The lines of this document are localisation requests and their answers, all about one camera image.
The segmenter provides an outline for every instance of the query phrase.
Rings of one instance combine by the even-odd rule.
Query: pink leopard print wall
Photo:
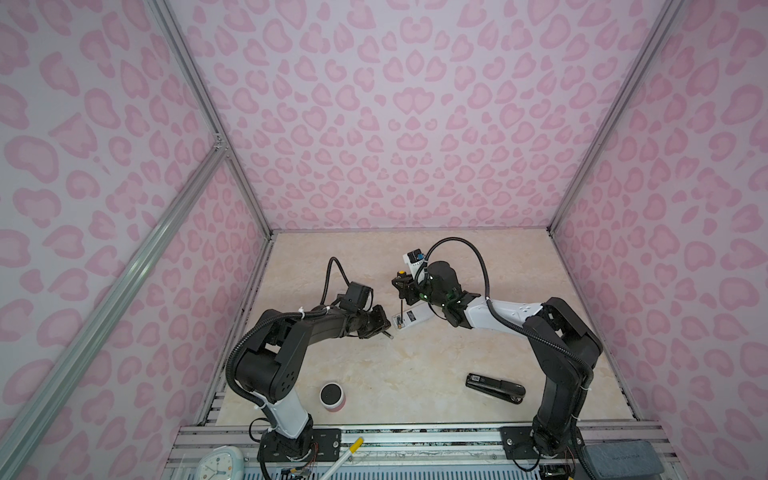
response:
[[[557,235],[692,480],[768,478],[767,22],[693,2]]]
[[[262,241],[223,165],[19,478],[158,478],[200,408]]]
[[[546,225],[661,0],[171,2],[280,229]]]
[[[0,436],[212,139],[141,0],[0,5]]]

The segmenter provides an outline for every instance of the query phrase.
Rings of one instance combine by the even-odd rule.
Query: aluminum frame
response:
[[[218,400],[217,394],[223,392],[226,388],[227,381],[224,378],[224,366],[229,353],[234,347],[235,342],[243,336],[245,325],[248,324],[248,318],[250,317],[250,312],[253,309],[254,303],[256,302],[256,296],[259,292],[261,281],[264,278],[266,265],[269,261],[274,244],[274,237],[266,238],[264,245],[262,245],[260,249],[257,264],[253,268],[251,277],[248,280],[247,293],[243,295],[240,308],[238,309],[239,313],[235,320],[232,322],[230,331],[227,333],[227,341],[224,343],[221,353],[219,354],[219,358],[216,362],[216,369],[214,370],[214,375],[212,376],[212,380],[208,383],[208,387],[206,388],[203,397],[203,402],[200,405],[200,409],[197,411],[197,414],[195,415],[195,425],[205,424],[210,414],[210,410],[214,407],[214,402]]]
[[[168,46],[179,64],[181,73],[184,75],[184,79],[192,90],[192,95],[200,105],[200,111],[205,117],[205,121],[208,123],[211,133],[214,134],[217,141],[221,143],[222,148],[227,152],[227,163],[232,169],[237,181],[237,186],[240,188],[240,191],[246,199],[248,208],[250,208],[251,213],[257,219],[264,236],[269,238],[272,235],[272,230],[270,229],[269,223],[264,216],[264,212],[259,205],[256,193],[253,191],[253,186],[248,181],[243,165],[238,159],[234,149],[231,147],[232,142],[227,135],[227,129],[224,128],[214,102],[205,86],[203,77],[197,70],[191,50],[184,39],[184,33],[181,31],[174,10],[170,7],[167,0],[145,0],[145,2],[152,11],[155,20],[157,21],[157,26],[160,28],[168,42]]]
[[[362,436],[365,443],[349,462],[355,466],[511,465],[502,448],[498,430],[502,426],[530,427],[531,423],[317,425],[316,428],[341,429],[342,448]],[[582,421],[579,427],[587,444],[642,439],[652,444],[662,461],[670,466],[668,470],[680,463],[659,422]],[[258,444],[250,439],[247,426],[182,427],[168,458],[168,476],[164,478],[171,478],[174,471],[193,468],[219,445],[239,447],[247,457],[246,467],[258,466]],[[562,460],[541,460],[541,464],[549,463],[562,463]]]
[[[18,413],[0,445],[0,480],[13,480],[24,468],[224,158],[225,150],[221,147],[214,146],[208,152],[83,328],[58,358],[54,368]]]
[[[581,290],[578,283],[576,283],[576,280],[573,274],[568,269],[568,264],[565,262],[565,257],[563,257],[563,253],[558,248],[557,242],[554,241],[554,237],[550,237],[549,240],[552,242],[554,251],[558,253],[558,258],[560,259],[560,263],[563,264],[563,269],[565,270],[565,274],[568,275],[568,281],[571,282],[571,286],[574,287],[574,291],[576,292],[576,296],[578,297],[579,302],[581,302],[581,305],[584,307],[584,313],[587,315],[587,318],[589,319],[589,323],[592,326],[592,330],[595,333],[597,333],[598,338],[603,343],[603,346],[608,345],[605,334],[603,333],[603,330],[600,328],[600,324],[597,323],[595,319],[592,318],[592,315],[589,314],[589,309],[587,308],[587,297],[584,295],[584,292]],[[604,349],[603,355],[605,355],[605,358],[608,360],[608,365],[610,365],[611,369],[614,371],[616,380],[619,382],[619,386],[621,387],[621,393],[624,395],[624,399],[627,400],[627,405],[629,405],[629,409],[632,411],[632,416],[638,420],[647,420],[641,414],[640,406],[638,405],[637,400],[634,399],[634,396],[632,395],[632,391],[630,389],[629,384],[627,383],[627,380],[624,378],[623,375],[621,375],[621,370],[619,370],[619,365],[616,359],[614,358],[614,354],[611,352],[610,349]]]
[[[594,136],[594,140],[587,149],[587,153],[584,154],[584,160],[581,162],[581,165],[579,165],[573,180],[565,190],[563,201],[560,202],[558,209],[554,212],[552,222],[548,227],[550,234],[554,235],[562,225],[568,211],[576,201],[576,196],[586,183],[589,173],[600,159],[600,155],[603,152],[608,138],[613,134],[616,125],[627,110],[632,97],[634,97],[634,94],[643,83],[645,75],[650,70],[654,59],[664,47],[674,26],[682,19],[680,13],[684,10],[684,6],[688,1],[689,0],[667,0],[666,3],[664,3],[664,6],[661,7],[661,12],[659,13],[659,16],[656,17],[656,21],[654,22],[653,27],[651,27],[650,32],[645,39],[645,43],[643,43],[643,46],[640,49],[640,53],[637,54],[637,57],[634,59],[632,67],[627,73],[627,77],[614,99],[614,103],[611,104],[611,109],[608,111],[605,120],[603,120],[598,132]]]

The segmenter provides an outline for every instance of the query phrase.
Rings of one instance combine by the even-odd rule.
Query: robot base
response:
[[[261,435],[260,454],[265,462],[307,462],[310,457],[306,454],[313,443],[317,444],[317,462],[335,462],[339,459],[341,430],[313,429],[310,417],[304,430],[295,439],[288,439],[277,432],[264,432]]]

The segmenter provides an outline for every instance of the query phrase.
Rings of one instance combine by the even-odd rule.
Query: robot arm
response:
[[[479,252],[466,240],[446,240],[461,240],[478,254],[485,296],[464,291],[447,262],[430,263],[427,270],[427,259],[418,250],[406,257],[412,274],[401,272],[392,284],[409,305],[425,300],[442,308],[454,327],[493,329],[529,339],[547,376],[531,438],[542,456],[557,455],[566,448],[568,433],[573,434],[574,419],[584,405],[592,369],[603,350],[600,340],[562,299],[553,297],[544,303],[491,301]],[[318,306],[307,313],[267,310],[230,354],[227,384],[264,411],[272,423],[270,433],[288,458],[304,455],[312,435],[312,418],[293,390],[306,348],[353,331],[364,339],[389,328],[381,306],[363,310],[371,292],[366,286],[351,283],[346,295],[339,296],[332,306]],[[267,345],[279,346],[280,351],[275,353]]]
[[[543,456],[562,452],[570,438],[571,423],[584,405],[591,370],[603,351],[602,342],[563,299],[552,297],[545,303],[490,300],[463,290],[447,262],[430,263],[427,269],[420,250],[406,254],[404,259],[412,273],[400,273],[392,285],[409,305],[424,300],[438,306],[454,327],[493,329],[528,337],[547,377],[531,437]]]

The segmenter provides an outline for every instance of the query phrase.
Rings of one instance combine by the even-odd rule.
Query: clock face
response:
[[[200,480],[231,480],[232,455],[227,452],[215,452],[203,459],[197,470]]]

